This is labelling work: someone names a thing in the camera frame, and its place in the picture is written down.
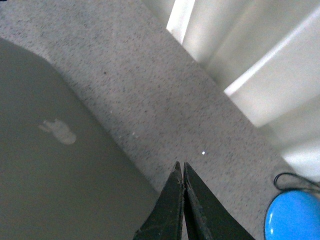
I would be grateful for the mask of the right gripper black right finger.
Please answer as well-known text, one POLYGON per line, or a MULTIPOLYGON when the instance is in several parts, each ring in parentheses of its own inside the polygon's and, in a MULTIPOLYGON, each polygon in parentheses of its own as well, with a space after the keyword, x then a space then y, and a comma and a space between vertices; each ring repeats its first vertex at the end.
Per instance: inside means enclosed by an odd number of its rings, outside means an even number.
POLYGON ((190 240, 253 240, 188 162, 183 167, 184 217, 190 240))

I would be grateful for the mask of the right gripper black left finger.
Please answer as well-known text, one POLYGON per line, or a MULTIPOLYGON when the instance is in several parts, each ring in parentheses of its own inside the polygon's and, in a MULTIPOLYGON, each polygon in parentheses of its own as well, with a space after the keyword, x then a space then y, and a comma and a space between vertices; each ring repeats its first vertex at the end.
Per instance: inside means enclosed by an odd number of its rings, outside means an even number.
POLYGON ((177 161, 159 195, 155 206, 135 232, 135 240, 180 240, 182 238, 184 183, 177 161))

